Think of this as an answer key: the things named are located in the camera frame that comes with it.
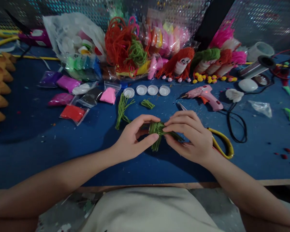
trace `table edge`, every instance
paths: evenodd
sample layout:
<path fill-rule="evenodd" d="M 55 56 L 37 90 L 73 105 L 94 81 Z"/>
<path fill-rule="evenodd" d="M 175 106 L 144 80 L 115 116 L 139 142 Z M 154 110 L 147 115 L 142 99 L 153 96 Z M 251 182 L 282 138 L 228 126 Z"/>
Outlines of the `table edge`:
<path fill-rule="evenodd" d="M 258 180 L 263 186 L 279 186 L 290 185 L 290 179 L 272 179 L 272 180 Z M 147 184 L 147 185 L 114 185 L 114 186 L 92 186 L 92 187 L 79 187 L 76 192 L 108 192 L 115 189 L 127 188 L 127 187 L 178 187 L 184 189 L 212 189 L 220 188 L 218 182 L 201 182 L 201 183 L 171 183 L 171 184 Z M 0 195 L 3 194 L 6 189 L 0 189 Z"/>

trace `hand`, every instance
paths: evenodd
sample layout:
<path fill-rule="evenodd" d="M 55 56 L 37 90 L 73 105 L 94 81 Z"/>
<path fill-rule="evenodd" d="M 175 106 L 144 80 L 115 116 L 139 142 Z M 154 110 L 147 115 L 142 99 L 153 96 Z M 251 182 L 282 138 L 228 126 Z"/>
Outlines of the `hand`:
<path fill-rule="evenodd" d="M 150 121 L 160 122 L 160 118 L 142 114 L 123 130 L 118 141 L 112 146 L 112 149 L 121 156 L 121 162 L 137 157 L 158 140 L 158 134 L 151 134 L 140 142 L 137 140 L 140 136 L 148 134 L 148 130 L 141 130 L 140 127 Z"/>
<path fill-rule="evenodd" d="M 165 135 L 170 147 L 186 159 L 202 164 L 216 152 L 213 149 L 212 133 L 203 127 L 194 111 L 177 111 L 164 125 L 166 126 L 164 132 L 182 133 L 190 140 L 190 142 L 180 143 L 172 136 Z"/>

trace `person's left hand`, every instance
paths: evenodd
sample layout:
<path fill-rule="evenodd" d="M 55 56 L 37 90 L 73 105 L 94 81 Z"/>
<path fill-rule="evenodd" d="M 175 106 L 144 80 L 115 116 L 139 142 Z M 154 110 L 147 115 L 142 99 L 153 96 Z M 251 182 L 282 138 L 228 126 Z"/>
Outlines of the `person's left hand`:
<path fill-rule="evenodd" d="M 140 127 L 150 121 L 160 122 L 160 118 L 142 114 L 123 130 L 118 141 L 111 147 L 120 156 L 121 162 L 137 157 L 158 140 L 158 134 L 151 134 L 140 142 L 137 140 L 140 136 L 148 134 L 148 130 L 141 130 Z"/>

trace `silver roll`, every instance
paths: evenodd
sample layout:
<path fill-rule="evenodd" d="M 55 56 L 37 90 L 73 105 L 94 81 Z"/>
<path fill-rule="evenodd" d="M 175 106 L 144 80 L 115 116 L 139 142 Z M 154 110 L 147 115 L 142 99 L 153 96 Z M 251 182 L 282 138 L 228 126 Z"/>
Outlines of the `silver roll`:
<path fill-rule="evenodd" d="M 275 67 L 276 63 L 273 61 L 273 59 L 267 56 L 259 56 L 257 61 L 240 70 L 238 75 L 242 78 L 250 79 L 268 69 L 274 69 Z"/>

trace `floor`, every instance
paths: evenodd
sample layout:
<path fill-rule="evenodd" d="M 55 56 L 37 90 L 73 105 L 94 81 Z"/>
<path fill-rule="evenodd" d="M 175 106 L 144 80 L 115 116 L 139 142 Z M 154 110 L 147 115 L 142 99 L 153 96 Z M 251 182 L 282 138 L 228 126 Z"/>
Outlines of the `floor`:
<path fill-rule="evenodd" d="M 238 208 L 221 188 L 190 191 L 202 204 L 217 226 L 225 232 L 245 232 Z M 77 232 L 101 195 L 75 193 L 40 216 L 37 232 Z M 282 201 L 289 209 L 290 204 Z"/>

